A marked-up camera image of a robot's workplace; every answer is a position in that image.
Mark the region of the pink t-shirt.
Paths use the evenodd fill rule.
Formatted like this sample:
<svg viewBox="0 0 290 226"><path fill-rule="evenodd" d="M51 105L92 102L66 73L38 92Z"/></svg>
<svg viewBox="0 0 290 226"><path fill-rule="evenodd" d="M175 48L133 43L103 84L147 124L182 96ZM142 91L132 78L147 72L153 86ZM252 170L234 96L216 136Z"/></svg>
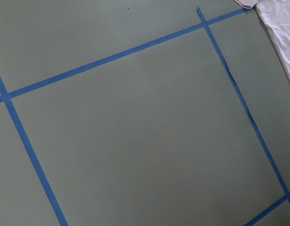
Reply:
<svg viewBox="0 0 290 226"><path fill-rule="evenodd" d="M236 3L245 9L257 9L290 82L290 0L237 0Z"/></svg>

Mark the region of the long blue tape strip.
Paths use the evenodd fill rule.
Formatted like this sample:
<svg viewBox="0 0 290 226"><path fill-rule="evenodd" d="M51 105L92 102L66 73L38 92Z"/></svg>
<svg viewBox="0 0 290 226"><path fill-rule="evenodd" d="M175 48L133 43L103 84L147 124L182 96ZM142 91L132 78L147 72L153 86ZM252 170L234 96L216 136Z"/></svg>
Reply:
<svg viewBox="0 0 290 226"><path fill-rule="evenodd" d="M7 110L8 110L8 113L16 127L16 130L18 132L18 135L22 141L22 144L27 152L27 155L33 165L33 168L35 170L35 173L37 174L37 177L45 191L45 194L53 208L53 211L59 221L59 224L61 226L67 226L68 225L68 222L66 220L66 217L55 197L55 194L50 186L50 183L43 171L43 168L38 160L38 157L33 149L33 146L29 140L29 137L22 125L22 122L16 112L16 109L15 109L15 106L11 100L11 97L10 97L10 94L8 93L5 85L4 85L4 82L0 76L0 98L1 100L4 102Z"/></svg>

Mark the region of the crossing blue tape strip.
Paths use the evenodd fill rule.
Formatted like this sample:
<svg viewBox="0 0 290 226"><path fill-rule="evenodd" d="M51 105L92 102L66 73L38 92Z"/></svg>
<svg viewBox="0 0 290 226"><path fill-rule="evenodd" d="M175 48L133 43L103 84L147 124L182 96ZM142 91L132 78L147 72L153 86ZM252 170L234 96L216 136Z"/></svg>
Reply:
<svg viewBox="0 0 290 226"><path fill-rule="evenodd" d="M191 27L185 28L183 30L180 30L180 31L177 31L177 32L174 32L174 33L171 33L171 34L168 34L168 35L163 36L161 38L158 38L158 39L155 39L155 40L151 40L149 42L143 43L143 44L138 45L136 47L121 51L121 52L113 54L111 56L99 59L97 61L91 62L91 63L83 65L83 66L80 66L80 67L72 69L70 71L67 71L67 72L52 76L50 78L47 78L47 79L44 79L44 80L41 80L41 81L38 81L36 83L33 83L33 84L28 85L28 86L22 87L20 89L16 89L14 91L9 92L8 95L9 95L10 98L15 98L15 97L21 96L23 94L26 94L26 93L29 93L31 91L34 91L36 89L40 89L42 87L46 87L46 86L48 86L50 84L53 84L55 82L67 79L69 77L78 75L78 74L83 73L85 71L88 71L88 70L94 69L96 67L108 64L108 63L110 63L112 61L115 61L115 60L118 60L120 58L132 55L132 54L140 52L142 50L145 50L145 49L151 48L153 46L159 45L161 43L173 40L173 39L181 37L181 36L184 36L184 35L186 35L188 33L191 33L191 32L197 31L199 29L202 29L203 27L204 27L204 25L202 23L193 25Z"/></svg>

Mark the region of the thin blue tape strip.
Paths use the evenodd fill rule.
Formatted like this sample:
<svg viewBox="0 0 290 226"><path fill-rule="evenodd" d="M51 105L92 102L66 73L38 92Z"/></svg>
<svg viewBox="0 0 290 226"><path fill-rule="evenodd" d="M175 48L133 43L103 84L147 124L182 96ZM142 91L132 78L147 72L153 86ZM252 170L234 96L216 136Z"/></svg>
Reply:
<svg viewBox="0 0 290 226"><path fill-rule="evenodd" d="M253 130L254 130L254 132L255 132L255 134L256 134L256 136L257 136L257 138L258 138L258 140L259 140L259 142L260 142L260 144L261 144L261 146L262 146L262 148L264 150L264 153L266 154L266 156L268 158L268 161L270 162L270 164L272 166L272 169L273 169L273 171L274 171L274 173L275 173L275 175L276 175L276 177L277 177L277 179L279 181L279 184L280 184L280 186L281 186L281 188L282 188L282 190L284 192L284 195L286 196L287 201L288 201L288 203L290 205L290 191L288 190L288 188L286 186L286 183L283 180L283 177L282 177L282 175L281 175L281 173L280 173L280 171L279 171L279 169L278 169L278 167L277 167L277 165L276 165L276 163L274 161L274 158L271 155L271 152L268 149L268 146L267 146L267 144L266 144L266 142L265 142L265 140L264 140L264 138L263 138L263 136L262 136L262 134L261 134L261 132L259 130L259 127L257 126L255 120L253 119L253 117L251 115L251 112L250 112L249 107L248 107L248 105L246 103L246 100L245 100L245 98L244 98L244 96L243 96L243 94L242 94L237 82L235 81L232 73L230 72L230 69L229 69L229 67L227 65L227 62L226 62L226 60L225 60L225 58L224 58L224 56L223 56L223 54L222 54L217 42L216 42L215 37L213 36L213 33L212 33L211 29L209 28L210 23L205 19L205 16L204 16L204 14L203 14L203 12L202 12L202 10L200 9L199 6L196 7L196 11L197 11L197 14L198 14L198 16L199 16L199 18L201 20L201 23L202 23L202 25L203 25L208 37L210 39L210 42L213 45L213 48L215 49L215 51L217 53L217 56L220 59L222 65L223 65L223 67L224 67L224 69L225 69L225 71L226 71L226 73L227 73L227 75L228 75L228 77L229 77L229 79L231 81L231 84L232 84L232 86L233 86L233 88L234 88L234 90L236 92L236 95L237 95L237 97L239 98L239 100L240 100L240 102L242 104L242 107L243 107L243 109L244 109L244 111L245 111L245 113L246 113L246 115L247 115L247 117L248 117L248 119L249 119L249 121L250 121L250 123L252 125L252 128L253 128Z"/></svg>

